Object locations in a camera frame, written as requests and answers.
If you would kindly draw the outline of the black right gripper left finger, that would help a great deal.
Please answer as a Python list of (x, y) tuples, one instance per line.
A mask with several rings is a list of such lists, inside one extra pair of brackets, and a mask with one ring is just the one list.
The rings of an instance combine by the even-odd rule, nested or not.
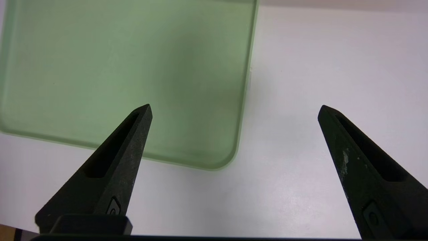
[(64, 215), (124, 216), (152, 121), (149, 104), (133, 110), (37, 212), (40, 233)]

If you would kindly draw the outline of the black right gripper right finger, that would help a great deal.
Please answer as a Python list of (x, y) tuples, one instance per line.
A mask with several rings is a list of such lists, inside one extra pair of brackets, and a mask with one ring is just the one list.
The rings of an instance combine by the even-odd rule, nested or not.
[(336, 109), (318, 122), (362, 239), (427, 240), (427, 188)]

